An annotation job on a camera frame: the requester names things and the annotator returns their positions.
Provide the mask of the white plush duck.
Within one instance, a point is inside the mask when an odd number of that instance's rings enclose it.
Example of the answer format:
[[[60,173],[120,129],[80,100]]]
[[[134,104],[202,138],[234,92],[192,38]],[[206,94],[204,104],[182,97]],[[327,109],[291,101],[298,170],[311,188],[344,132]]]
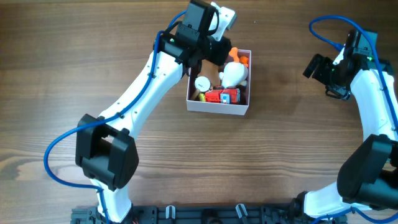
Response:
[[[239,56],[236,47],[229,51],[229,56],[233,61],[228,62],[224,66],[224,70],[219,73],[221,86],[224,88],[239,85],[246,80],[249,74],[249,58],[247,56]]]

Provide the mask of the white rattle drum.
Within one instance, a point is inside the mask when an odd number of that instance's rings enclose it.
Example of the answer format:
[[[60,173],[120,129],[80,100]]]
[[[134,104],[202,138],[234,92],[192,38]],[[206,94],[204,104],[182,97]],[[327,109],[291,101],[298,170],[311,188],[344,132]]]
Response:
[[[212,84],[207,77],[198,77],[194,82],[195,91],[193,92],[190,100],[196,100],[200,93],[207,92],[212,88]]]

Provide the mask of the pink cardboard box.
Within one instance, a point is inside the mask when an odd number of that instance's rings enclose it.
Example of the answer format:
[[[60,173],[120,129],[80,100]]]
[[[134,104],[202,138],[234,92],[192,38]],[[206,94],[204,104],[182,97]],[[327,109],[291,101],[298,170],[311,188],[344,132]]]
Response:
[[[197,112],[207,112],[207,113],[219,113],[219,114],[233,114],[233,115],[244,115],[249,108],[250,103],[250,95],[251,95],[251,59],[252,52],[250,50],[238,49],[239,56],[247,56],[249,58],[249,74],[245,81],[240,83],[237,86],[232,86],[228,88],[237,88],[240,89],[240,103],[237,105],[233,104],[221,104],[221,103],[210,103],[210,102],[202,102],[199,101],[199,98],[196,100],[190,100],[193,92],[195,91],[194,82],[195,79],[198,78],[198,72],[192,72],[191,77],[188,79],[188,88],[187,88],[187,110],[189,111],[197,111]],[[224,65],[219,66],[219,73],[224,70],[224,66],[228,62],[232,62],[232,57],[228,57],[227,61]],[[213,86],[210,90],[214,89],[225,89],[220,86]]]

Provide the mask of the red toy fire truck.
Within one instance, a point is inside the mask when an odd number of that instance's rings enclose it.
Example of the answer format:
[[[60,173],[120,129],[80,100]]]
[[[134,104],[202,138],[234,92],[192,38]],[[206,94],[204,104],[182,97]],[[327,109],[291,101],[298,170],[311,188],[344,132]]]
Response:
[[[205,101],[210,103],[233,104],[240,103],[240,89],[214,89],[205,93]]]

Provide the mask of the yellow cat rattle drum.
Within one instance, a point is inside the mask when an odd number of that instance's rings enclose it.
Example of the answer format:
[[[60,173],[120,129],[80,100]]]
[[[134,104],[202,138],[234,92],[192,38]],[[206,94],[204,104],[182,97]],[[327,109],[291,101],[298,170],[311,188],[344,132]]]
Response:
[[[206,101],[206,100],[205,100],[205,94],[204,94],[204,93],[200,93],[199,96],[198,96],[198,98],[199,98],[199,101],[202,101],[202,102],[205,102],[205,101]]]

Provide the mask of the brown plush bear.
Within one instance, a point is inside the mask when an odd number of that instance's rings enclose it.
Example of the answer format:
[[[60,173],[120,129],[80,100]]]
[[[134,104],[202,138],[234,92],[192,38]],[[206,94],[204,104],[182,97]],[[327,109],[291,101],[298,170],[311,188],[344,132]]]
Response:
[[[198,74],[199,77],[206,77],[209,79],[212,86],[220,86],[221,79],[219,76],[219,66],[207,61],[203,60],[201,65],[201,71]]]

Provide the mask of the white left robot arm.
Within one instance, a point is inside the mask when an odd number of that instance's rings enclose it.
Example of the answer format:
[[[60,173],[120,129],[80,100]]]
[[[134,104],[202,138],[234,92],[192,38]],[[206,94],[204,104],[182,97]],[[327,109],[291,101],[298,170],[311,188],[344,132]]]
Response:
[[[146,119],[190,69],[200,69],[203,60],[221,66],[228,58],[231,41],[223,34],[234,10],[190,1],[182,16],[157,34],[146,66],[122,96],[97,118],[85,114],[78,123],[75,162],[97,187],[93,223],[132,222],[127,184],[138,167],[136,138]]]

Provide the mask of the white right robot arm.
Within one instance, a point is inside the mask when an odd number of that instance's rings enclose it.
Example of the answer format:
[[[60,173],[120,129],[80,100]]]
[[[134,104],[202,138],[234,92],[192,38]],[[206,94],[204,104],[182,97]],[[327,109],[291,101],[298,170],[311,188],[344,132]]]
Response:
[[[397,100],[387,60],[376,60],[371,45],[377,33],[353,29],[334,60],[315,54],[303,75],[324,84],[326,96],[354,97],[363,128],[363,143],[341,166],[336,182],[305,192],[303,214],[325,220],[354,207],[359,210],[397,209]]]

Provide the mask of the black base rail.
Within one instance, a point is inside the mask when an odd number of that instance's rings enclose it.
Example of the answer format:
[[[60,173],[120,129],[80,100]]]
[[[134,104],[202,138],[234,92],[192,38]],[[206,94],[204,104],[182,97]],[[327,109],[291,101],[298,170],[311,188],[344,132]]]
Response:
[[[133,206],[122,223],[139,224],[310,224],[315,219],[289,203],[219,207]]]

